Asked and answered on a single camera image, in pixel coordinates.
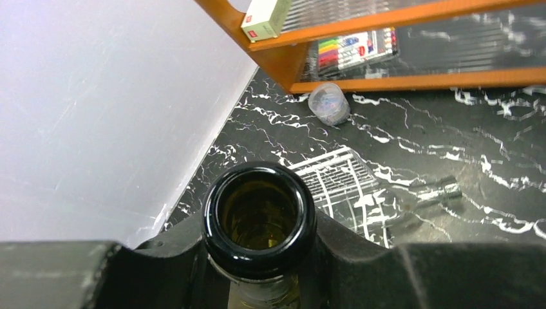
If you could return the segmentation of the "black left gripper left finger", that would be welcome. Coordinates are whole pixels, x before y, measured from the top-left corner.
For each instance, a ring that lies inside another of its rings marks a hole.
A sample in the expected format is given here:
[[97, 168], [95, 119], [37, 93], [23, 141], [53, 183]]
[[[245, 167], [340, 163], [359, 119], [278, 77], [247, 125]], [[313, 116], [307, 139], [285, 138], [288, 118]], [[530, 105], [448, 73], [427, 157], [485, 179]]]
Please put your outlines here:
[[2, 308], [188, 308], [201, 214], [132, 249], [116, 241], [1, 244]]

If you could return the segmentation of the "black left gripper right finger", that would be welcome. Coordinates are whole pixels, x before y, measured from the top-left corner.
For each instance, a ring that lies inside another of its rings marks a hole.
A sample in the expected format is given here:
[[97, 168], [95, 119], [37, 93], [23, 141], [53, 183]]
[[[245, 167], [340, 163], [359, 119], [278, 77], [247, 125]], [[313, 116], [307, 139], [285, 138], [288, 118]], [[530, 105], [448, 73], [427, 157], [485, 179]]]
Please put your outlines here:
[[320, 308], [544, 308], [545, 247], [407, 243], [384, 248], [317, 213]]

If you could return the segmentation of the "green wine bottle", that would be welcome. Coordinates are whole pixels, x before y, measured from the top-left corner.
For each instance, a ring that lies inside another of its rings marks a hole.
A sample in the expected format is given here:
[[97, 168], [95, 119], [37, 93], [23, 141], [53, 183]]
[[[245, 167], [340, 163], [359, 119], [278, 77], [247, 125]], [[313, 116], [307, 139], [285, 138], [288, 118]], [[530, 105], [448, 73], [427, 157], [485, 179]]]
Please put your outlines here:
[[202, 207], [202, 236], [214, 269], [229, 281], [229, 308], [301, 308], [299, 272], [317, 234], [312, 195], [276, 162], [222, 172]]

